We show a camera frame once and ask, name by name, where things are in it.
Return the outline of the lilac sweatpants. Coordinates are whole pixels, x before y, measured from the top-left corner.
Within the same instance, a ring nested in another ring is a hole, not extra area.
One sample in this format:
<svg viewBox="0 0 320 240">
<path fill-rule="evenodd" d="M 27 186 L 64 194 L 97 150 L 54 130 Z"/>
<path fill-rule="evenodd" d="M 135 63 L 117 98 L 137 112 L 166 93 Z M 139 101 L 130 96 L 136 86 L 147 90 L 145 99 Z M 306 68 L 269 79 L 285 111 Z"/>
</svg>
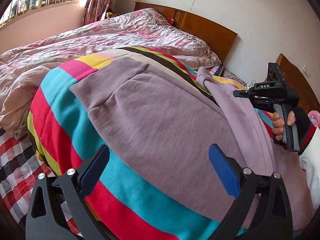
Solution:
<svg viewBox="0 0 320 240">
<path fill-rule="evenodd" d="M 233 202 L 209 159 L 210 146 L 217 144 L 256 174 L 279 172 L 293 227 L 305 228 L 314 211 L 298 155 L 274 143 L 251 103 L 233 97 L 232 85 L 219 84 L 204 69 L 198 77 L 212 99 L 165 69 L 122 57 L 70 90 L 108 147 L 190 210 L 221 221 Z"/>
</svg>

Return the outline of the right wooden headboard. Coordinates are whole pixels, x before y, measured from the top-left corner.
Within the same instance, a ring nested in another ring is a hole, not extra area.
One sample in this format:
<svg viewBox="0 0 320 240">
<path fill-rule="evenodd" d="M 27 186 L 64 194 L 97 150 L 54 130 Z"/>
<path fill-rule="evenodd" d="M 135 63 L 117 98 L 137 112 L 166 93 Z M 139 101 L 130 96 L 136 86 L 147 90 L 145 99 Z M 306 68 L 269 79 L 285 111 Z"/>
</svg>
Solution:
<svg viewBox="0 0 320 240">
<path fill-rule="evenodd" d="M 299 94 L 297 107 L 302 108 L 306 114 L 311 111 L 319 112 L 319 100 L 298 67 L 292 64 L 282 53 L 279 54 L 275 63 L 279 66 L 287 85 Z"/>
</svg>

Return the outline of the wooden headboard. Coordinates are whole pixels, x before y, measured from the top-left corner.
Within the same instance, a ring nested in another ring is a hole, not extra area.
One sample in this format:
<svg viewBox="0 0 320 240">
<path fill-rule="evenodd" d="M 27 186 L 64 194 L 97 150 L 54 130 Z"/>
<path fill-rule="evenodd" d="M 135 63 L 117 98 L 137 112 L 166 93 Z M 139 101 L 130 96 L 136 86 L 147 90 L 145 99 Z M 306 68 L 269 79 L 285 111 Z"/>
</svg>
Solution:
<svg viewBox="0 0 320 240">
<path fill-rule="evenodd" d="M 279 66 L 287 85 L 299 94 L 297 107 L 302 108 L 306 114 L 311 111 L 319 112 L 319 100 L 298 67 L 292 64 L 282 53 L 279 54 L 275 63 Z"/>
<path fill-rule="evenodd" d="M 223 25 L 191 12 L 164 5 L 144 2 L 135 3 L 135 11 L 145 8 L 152 8 L 156 10 L 165 18 L 172 19 L 172 25 L 177 29 L 202 39 L 222 62 L 225 61 L 235 38 L 237 37 L 237 33 Z"/>
</svg>

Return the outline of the nightstand with floral cloth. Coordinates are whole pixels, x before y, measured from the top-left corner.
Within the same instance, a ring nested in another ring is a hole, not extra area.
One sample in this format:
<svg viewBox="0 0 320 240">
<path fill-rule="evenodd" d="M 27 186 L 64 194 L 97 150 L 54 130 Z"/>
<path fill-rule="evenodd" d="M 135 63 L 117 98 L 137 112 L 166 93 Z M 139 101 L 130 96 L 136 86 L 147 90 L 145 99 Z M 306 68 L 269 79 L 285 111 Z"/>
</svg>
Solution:
<svg viewBox="0 0 320 240">
<path fill-rule="evenodd" d="M 228 71 L 226 69 L 223 71 L 222 76 L 225 77 L 225 78 L 229 78 L 229 79 L 237 81 L 238 83 L 243 85 L 246 89 L 249 89 L 249 88 L 253 87 L 254 84 L 255 84 L 254 80 L 252 80 L 250 83 L 246 83 L 244 80 L 242 80 L 240 77 L 235 75 L 233 72 L 230 72 L 230 71 Z"/>
</svg>

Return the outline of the red checkered bed sheet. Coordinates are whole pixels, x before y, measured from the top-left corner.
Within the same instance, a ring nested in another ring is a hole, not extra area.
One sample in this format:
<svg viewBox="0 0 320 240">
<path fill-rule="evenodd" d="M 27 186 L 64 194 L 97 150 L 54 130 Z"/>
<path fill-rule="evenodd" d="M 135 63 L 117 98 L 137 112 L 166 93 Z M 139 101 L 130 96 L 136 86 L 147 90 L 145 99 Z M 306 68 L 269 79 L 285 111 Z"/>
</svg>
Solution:
<svg viewBox="0 0 320 240">
<path fill-rule="evenodd" d="M 54 172 L 40 161 L 27 136 L 17 140 L 1 128 L 1 199 L 24 230 L 29 201 L 38 175 Z"/>
</svg>

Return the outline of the left wooden headboard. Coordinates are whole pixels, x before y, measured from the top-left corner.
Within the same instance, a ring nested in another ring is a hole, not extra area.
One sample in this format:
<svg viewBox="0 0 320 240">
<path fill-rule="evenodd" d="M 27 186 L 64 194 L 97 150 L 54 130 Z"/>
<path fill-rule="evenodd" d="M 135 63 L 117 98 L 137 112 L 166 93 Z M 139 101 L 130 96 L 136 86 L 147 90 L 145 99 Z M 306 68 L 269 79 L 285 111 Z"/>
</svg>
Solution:
<svg viewBox="0 0 320 240">
<path fill-rule="evenodd" d="M 237 33 L 223 25 L 191 12 L 164 5 L 144 2 L 135 3 L 135 11 L 145 8 L 152 8 L 156 10 L 165 18 L 172 19 L 172 25 L 177 29 L 202 39 L 222 62 L 225 61 L 235 38 L 237 37 Z"/>
</svg>

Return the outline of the rainbow striped blanket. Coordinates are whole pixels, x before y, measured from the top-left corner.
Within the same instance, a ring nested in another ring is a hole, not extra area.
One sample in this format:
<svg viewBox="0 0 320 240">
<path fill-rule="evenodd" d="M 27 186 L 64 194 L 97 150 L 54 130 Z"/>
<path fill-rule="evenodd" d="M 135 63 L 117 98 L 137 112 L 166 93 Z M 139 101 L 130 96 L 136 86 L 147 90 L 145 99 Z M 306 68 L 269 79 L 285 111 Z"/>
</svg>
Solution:
<svg viewBox="0 0 320 240">
<path fill-rule="evenodd" d="M 211 98 L 196 83 L 196 72 L 153 49 L 113 49 L 68 61 L 44 77 L 28 116 L 37 151 L 56 174 L 79 167 L 103 144 L 70 87 L 122 57 L 156 66 Z M 208 239 L 218 226 L 156 189 L 115 153 L 86 202 L 120 239 Z"/>
</svg>

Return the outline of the floral pink comforter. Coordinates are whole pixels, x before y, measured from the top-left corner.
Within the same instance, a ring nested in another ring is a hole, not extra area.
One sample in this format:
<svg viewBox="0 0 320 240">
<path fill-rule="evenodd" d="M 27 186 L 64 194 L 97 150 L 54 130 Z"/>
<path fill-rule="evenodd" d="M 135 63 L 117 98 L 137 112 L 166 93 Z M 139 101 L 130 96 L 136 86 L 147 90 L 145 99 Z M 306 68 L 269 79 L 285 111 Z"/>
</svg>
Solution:
<svg viewBox="0 0 320 240">
<path fill-rule="evenodd" d="M 1 128 L 20 139 L 27 133 L 33 97 L 53 68 L 81 56 L 123 47 L 169 54 L 193 70 L 220 76 L 223 65 L 199 37 L 170 25 L 152 8 L 94 22 L 1 54 Z"/>
</svg>

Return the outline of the white wall socket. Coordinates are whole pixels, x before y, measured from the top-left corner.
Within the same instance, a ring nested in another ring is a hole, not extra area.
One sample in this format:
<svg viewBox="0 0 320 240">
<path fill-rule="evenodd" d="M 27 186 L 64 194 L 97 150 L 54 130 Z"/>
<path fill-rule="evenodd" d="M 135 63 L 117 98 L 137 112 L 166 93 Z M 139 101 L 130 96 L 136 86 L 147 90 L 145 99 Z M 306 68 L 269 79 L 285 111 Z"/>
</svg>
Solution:
<svg viewBox="0 0 320 240">
<path fill-rule="evenodd" d="M 310 77 L 310 73 L 306 67 L 306 65 L 304 65 L 303 69 L 302 69 L 302 72 L 303 74 L 306 76 L 306 77 Z"/>
</svg>

